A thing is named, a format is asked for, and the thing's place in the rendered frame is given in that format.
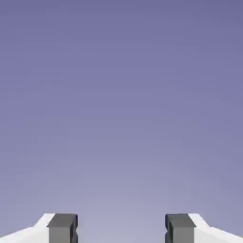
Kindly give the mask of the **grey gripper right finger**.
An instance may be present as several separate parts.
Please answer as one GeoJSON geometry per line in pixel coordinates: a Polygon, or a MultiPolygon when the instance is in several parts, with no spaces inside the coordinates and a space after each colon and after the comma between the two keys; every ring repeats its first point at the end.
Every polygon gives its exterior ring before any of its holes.
{"type": "Polygon", "coordinates": [[[200,214],[166,214],[165,243],[243,243],[243,237],[211,227],[200,214]]]}

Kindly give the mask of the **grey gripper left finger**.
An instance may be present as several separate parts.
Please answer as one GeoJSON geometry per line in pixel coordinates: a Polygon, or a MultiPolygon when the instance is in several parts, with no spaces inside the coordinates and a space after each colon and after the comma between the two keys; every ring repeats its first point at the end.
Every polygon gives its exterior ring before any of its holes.
{"type": "Polygon", "coordinates": [[[45,213],[32,227],[0,237],[0,243],[78,243],[78,215],[45,213]]]}

